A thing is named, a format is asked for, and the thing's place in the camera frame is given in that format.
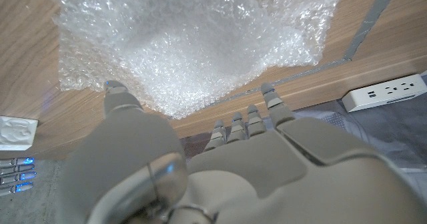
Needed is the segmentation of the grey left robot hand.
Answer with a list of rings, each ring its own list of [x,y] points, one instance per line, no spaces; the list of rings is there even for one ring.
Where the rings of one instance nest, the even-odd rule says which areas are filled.
[[[169,123],[118,81],[105,83],[104,120],[68,158],[58,223],[425,223],[426,202],[385,156],[319,119],[296,119],[261,87],[226,133],[214,125],[185,158]]]

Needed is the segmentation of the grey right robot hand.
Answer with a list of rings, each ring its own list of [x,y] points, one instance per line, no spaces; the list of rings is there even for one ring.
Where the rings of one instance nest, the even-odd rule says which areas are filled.
[[[1,196],[31,189],[36,175],[33,157],[1,159]]]

